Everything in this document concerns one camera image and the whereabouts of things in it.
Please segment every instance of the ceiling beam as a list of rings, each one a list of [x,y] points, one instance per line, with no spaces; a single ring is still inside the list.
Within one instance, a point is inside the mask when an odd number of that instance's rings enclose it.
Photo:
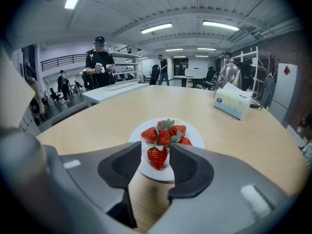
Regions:
[[[187,14],[193,14],[193,15],[200,15],[200,16],[206,16],[207,20],[209,17],[222,17],[222,18],[228,18],[232,20],[238,20],[238,21],[244,21],[244,23],[254,26],[258,29],[261,30],[266,30],[267,26],[257,20],[254,20],[252,18],[247,18],[244,15],[240,15],[237,13],[229,12],[229,11],[224,11],[224,10],[217,10],[217,9],[204,9],[204,8],[193,8],[193,9],[179,9],[179,10],[171,10],[167,12],[163,12],[160,14],[156,14],[147,18],[143,18],[140,21],[136,21],[132,23],[131,25],[125,26],[124,28],[120,29],[119,31],[115,32],[113,34],[113,37],[117,37],[135,27],[141,26],[143,24],[148,24],[150,22],[153,22],[155,20],[159,19],[166,19],[167,17],[175,17],[175,16],[180,16],[180,15],[187,15]]]
[[[174,40],[174,39],[192,39],[192,38],[193,39],[203,38],[203,39],[224,40],[225,37],[216,36],[216,35],[204,35],[204,34],[174,35],[174,36],[169,36],[169,37],[159,37],[159,38],[154,38],[154,39],[150,39],[146,41],[141,41],[137,43],[137,46],[143,46],[145,44],[154,43],[154,42],[163,41],[163,40],[167,41],[167,40]]]
[[[86,3],[88,2],[88,0],[80,0],[78,1],[78,3],[76,4],[73,16],[68,24],[67,27],[67,33],[69,33],[69,31],[73,28],[74,24],[76,23],[82,9],[85,7]]]

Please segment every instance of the strawberry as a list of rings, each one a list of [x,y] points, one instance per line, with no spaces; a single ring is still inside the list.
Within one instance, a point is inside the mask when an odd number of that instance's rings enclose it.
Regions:
[[[181,131],[182,136],[185,137],[186,134],[186,126],[184,125],[175,125],[171,128],[173,135],[176,135],[178,131]]]
[[[148,159],[157,170],[160,170],[164,166],[167,156],[168,150],[166,147],[164,147],[162,151],[158,150],[156,147],[152,147],[147,151]]]
[[[192,146],[190,139],[187,137],[182,137],[178,143]]]
[[[150,127],[141,133],[141,137],[146,140],[147,143],[153,144],[157,139],[157,131],[155,127]]]
[[[171,143],[172,134],[165,128],[159,132],[157,145],[158,146],[168,146]]]
[[[165,120],[161,120],[161,121],[157,122],[157,126],[161,126],[162,123],[164,123],[164,122],[166,122],[166,121]]]

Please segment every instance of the white table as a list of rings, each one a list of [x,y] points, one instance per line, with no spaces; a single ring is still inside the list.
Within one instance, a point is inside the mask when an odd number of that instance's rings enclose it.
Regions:
[[[178,78],[178,79],[182,79],[181,87],[186,87],[187,79],[192,79],[192,80],[204,79],[204,77],[192,77],[192,76],[173,76],[173,77]]]
[[[136,90],[139,88],[143,88],[146,86],[149,86],[149,84],[148,83],[138,83],[138,84],[131,85],[128,87],[119,88],[119,89],[116,89],[113,91],[107,91],[107,90],[104,90],[103,88],[97,88],[95,90],[85,92],[82,95],[86,98],[87,101],[99,104],[99,103],[106,101],[108,99],[111,99],[113,97],[125,94],[127,92],[130,92],[130,91],[133,91],[133,90]]]

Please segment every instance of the light wood tabletop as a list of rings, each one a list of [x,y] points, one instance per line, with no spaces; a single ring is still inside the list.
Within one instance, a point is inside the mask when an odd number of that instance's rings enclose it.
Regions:
[[[89,152],[128,142],[141,123],[172,117],[192,124],[205,149],[237,157],[288,195],[299,192],[309,172],[296,143],[265,109],[248,109],[240,121],[213,107],[213,92],[201,89],[148,86],[114,97],[60,122],[38,136],[59,155]],[[153,181],[136,172],[130,197],[138,231],[146,232],[169,207],[173,183]]]

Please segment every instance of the jeans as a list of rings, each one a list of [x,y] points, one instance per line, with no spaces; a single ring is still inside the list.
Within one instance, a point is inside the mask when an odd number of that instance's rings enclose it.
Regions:
[[[167,86],[170,86],[169,80],[168,80],[168,73],[160,73],[158,85],[161,85],[162,82],[164,81],[164,79],[165,79],[165,81],[167,83]]]
[[[67,86],[66,86],[66,84],[62,84],[62,92],[63,92],[64,100],[68,100],[68,98],[67,98]]]

